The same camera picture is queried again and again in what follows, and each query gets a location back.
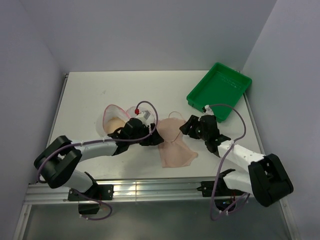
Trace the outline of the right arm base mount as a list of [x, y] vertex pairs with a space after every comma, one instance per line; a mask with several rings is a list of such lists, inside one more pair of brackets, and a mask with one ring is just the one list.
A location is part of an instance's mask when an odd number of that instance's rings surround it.
[[[201, 181], [197, 191], [201, 192], [202, 197], [211, 197], [214, 181]], [[223, 211], [236, 201], [236, 197], [243, 195], [244, 192], [227, 188], [223, 180], [219, 179], [215, 190], [215, 205], [218, 210]]]

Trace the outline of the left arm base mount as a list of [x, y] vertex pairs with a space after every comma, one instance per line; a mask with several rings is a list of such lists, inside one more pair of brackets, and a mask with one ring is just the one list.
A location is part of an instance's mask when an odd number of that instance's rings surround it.
[[96, 184], [86, 192], [79, 192], [71, 188], [67, 200], [78, 202], [78, 213], [91, 218], [102, 210], [108, 211], [108, 215], [112, 213], [112, 207], [105, 201], [111, 201], [113, 195], [114, 186], [112, 184]]

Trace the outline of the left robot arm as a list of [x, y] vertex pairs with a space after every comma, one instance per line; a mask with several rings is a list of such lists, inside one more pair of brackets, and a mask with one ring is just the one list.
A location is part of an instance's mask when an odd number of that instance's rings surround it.
[[164, 139], [157, 131], [157, 125], [144, 124], [131, 118], [124, 126], [98, 140], [72, 141], [65, 135], [57, 137], [34, 161], [37, 178], [43, 178], [50, 188], [68, 187], [86, 200], [96, 197], [99, 191], [97, 181], [88, 173], [76, 169], [80, 162], [102, 156], [117, 156], [131, 145], [157, 146]]

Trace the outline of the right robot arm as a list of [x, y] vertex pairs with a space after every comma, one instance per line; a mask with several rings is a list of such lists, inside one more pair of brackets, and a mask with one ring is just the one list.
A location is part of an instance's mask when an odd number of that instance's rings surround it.
[[227, 196], [232, 191], [246, 193], [268, 207], [294, 191], [292, 181], [277, 155], [264, 155], [236, 144], [220, 133], [214, 115], [192, 115], [179, 129], [183, 135], [203, 140], [210, 153], [241, 168], [241, 171], [232, 168], [221, 171], [218, 167], [210, 188], [216, 196]]

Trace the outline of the pink bra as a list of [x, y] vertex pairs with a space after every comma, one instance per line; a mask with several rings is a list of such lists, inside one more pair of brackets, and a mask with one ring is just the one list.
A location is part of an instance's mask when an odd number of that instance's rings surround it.
[[169, 113], [167, 118], [158, 122], [156, 129], [163, 138], [163, 142], [158, 145], [163, 168], [187, 167], [198, 157], [198, 153], [192, 151], [183, 141], [180, 127], [186, 122], [178, 111]]

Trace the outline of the beige bra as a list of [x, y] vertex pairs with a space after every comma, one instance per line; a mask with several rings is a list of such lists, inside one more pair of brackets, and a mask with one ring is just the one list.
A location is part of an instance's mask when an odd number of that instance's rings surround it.
[[115, 130], [124, 127], [126, 122], [119, 117], [112, 117], [103, 123], [103, 130], [106, 134], [111, 134]]

